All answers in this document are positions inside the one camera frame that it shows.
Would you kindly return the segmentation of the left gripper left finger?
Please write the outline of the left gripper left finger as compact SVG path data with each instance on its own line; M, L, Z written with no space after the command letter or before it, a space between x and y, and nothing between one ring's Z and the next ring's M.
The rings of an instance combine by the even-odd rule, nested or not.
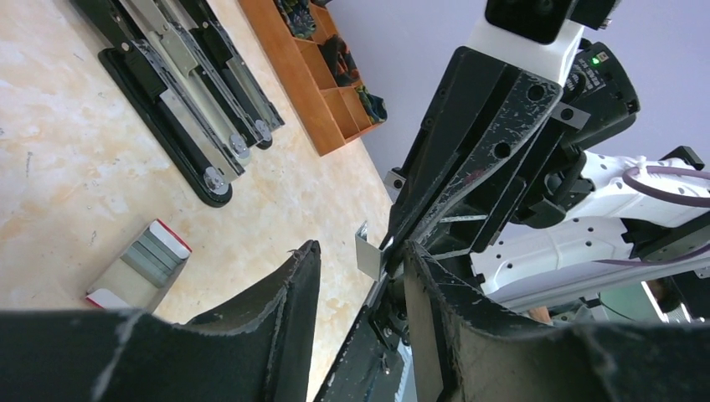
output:
M321 280L308 240L184 324L138 309L4 311L4 401L303 401Z

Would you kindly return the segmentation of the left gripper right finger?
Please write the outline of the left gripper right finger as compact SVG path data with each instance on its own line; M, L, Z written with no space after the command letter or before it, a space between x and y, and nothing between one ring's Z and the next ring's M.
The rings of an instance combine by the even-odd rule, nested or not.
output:
M706 401L706 323L552 327L452 275L421 245L403 249L420 401Z

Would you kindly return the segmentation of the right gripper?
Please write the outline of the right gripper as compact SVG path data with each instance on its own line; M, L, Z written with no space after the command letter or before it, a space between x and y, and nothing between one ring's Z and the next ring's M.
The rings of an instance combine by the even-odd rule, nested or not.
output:
M405 183L390 209L384 259L396 261L412 240L461 270L508 224L560 223L574 191L589 192L575 138L584 127L575 122L582 92L577 84L563 93L557 83L457 48L400 168Z

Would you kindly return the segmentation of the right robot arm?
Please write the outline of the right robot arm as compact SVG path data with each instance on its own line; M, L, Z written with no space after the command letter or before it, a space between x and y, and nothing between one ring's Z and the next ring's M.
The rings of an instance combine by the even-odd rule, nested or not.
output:
M514 310L709 262L709 174L689 147L659 161L591 147L640 109L602 43L573 49L563 82L457 49L402 170L382 267L404 245L460 266Z

